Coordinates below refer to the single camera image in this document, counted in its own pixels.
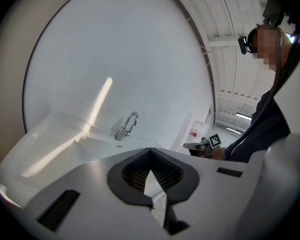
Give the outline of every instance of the ceiling light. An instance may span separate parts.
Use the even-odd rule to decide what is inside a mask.
[[[234,132],[234,133],[236,133],[236,134],[241,134],[241,132],[240,132],[240,131],[233,130],[233,129],[231,129],[231,128],[228,128],[228,127],[226,127],[226,129],[228,129],[229,131],[232,131],[232,132]]]
[[[247,116],[247,115],[244,115],[244,114],[240,114],[240,113],[236,113],[235,115],[238,116],[238,117],[245,118],[245,119],[248,119],[248,120],[251,121],[251,117],[250,116]]]

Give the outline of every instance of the white panel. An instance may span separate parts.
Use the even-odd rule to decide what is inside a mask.
[[[218,36],[209,38],[209,46],[239,46],[238,38],[240,36]]]
[[[217,99],[219,100],[219,109],[218,109],[218,111],[227,112],[231,100],[221,98],[221,97],[217,97]]]
[[[227,118],[220,118],[220,119],[217,119],[215,121],[215,123],[217,125],[220,125],[220,126],[223,126],[223,127],[229,127],[231,129],[234,129],[234,130],[239,130],[241,132],[245,132],[248,128],[243,128],[239,125],[236,125],[236,124],[233,124],[231,122],[229,122],[229,120]]]
[[[213,53],[213,58],[219,71],[219,90],[232,93],[236,72],[236,48],[229,46],[220,50],[220,47],[216,47],[212,51],[217,51]]]
[[[115,129],[137,111],[131,135],[157,138],[169,149],[193,121],[206,120],[206,63],[173,0],[71,0],[34,51],[25,85],[28,128],[50,110],[87,120],[108,77],[113,84],[101,110],[107,117],[97,125]]]
[[[256,24],[262,24],[261,2],[267,0],[225,0],[230,11],[236,36],[248,35]]]
[[[228,99],[228,100],[231,100],[231,101],[245,103],[245,104],[248,104],[248,105],[251,105],[251,106],[256,106],[257,103],[258,103],[258,100],[256,100],[256,99],[249,98],[249,97],[246,97],[246,96],[243,96],[243,95],[224,92],[224,91],[219,91],[217,96],[220,97],[220,98],[223,98],[223,99]]]
[[[251,96],[259,86],[262,79],[264,66],[260,62],[252,58],[251,54],[237,53],[237,75],[233,93],[245,96]]]
[[[254,112],[256,112],[256,108],[255,106],[250,106],[250,105],[247,105],[247,104],[244,104],[241,106],[241,108],[237,111],[237,113],[241,113],[241,114],[244,114],[244,115],[247,115],[247,116],[252,116],[252,114]]]
[[[250,120],[222,111],[218,111],[217,118],[244,129],[248,129],[251,124]]]
[[[231,114],[236,114],[238,110],[240,110],[240,108],[242,107],[242,103],[235,101],[235,100],[231,100],[227,113],[231,113]]]
[[[223,0],[204,0],[211,11],[213,21],[218,31],[217,36],[230,36],[233,34],[230,16]]]
[[[274,96],[292,133],[300,133],[300,62]]]
[[[193,6],[193,10],[197,14],[200,23],[204,27],[204,31],[208,37],[219,36],[218,28],[216,22],[214,21],[214,12],[211,11],[208,1],[206,0],[187,0],[190,2],[191,6]],[[189,11],[190,15],[193,17],[194,15],[191,13],[189,6],[186,6],[184,0],[181,0],[184,6]]]

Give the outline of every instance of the hand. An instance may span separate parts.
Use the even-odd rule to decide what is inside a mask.
[[[225,160],[226,147],[217,147],[212,151],[211,158],[214,160]]]

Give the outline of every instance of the black slot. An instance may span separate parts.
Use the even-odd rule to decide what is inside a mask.
[[[221,174],[226,174],[226,175],[230,175],[230,176],[238,177],[238,178],[240,178],[243,173],[242,171],[231,170],[231,169],[222,168],[222,167],[219,167],[218,170],[216,170],[216,171]]]
[[[75,190],[66,190],[37,221],[47,229],[56,231],[79,196]]]
[[[145,148],[109,170],[108,186],[126,204],[153,208],[152,199],[144,195],[150,170],[166,193],[163,228],[170,235],[187,229],[189,225],[176,218],[173,205],[188,200],[199,184],[199,174],[192,166],[156,148]]]

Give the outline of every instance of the man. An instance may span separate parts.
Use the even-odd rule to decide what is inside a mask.
[[[265,65],[276,71],[276,52],[281,54],[280,74],[283,73],[292,42],[278,27],[273,29],[269,24],[260,25],[248,35],[248,46],[253,55],[262,59]],[[270,95],[271,90],[265,93],[252,115],[251,123],[258,117]],[[266,150],[275,141],[290,133],[287,122],[277,104],[272,101],[266,115],[255,129],[236,147],[216,148],[212,153],[212,159],[227,160],[248,163],[251,155],[260,150]]]

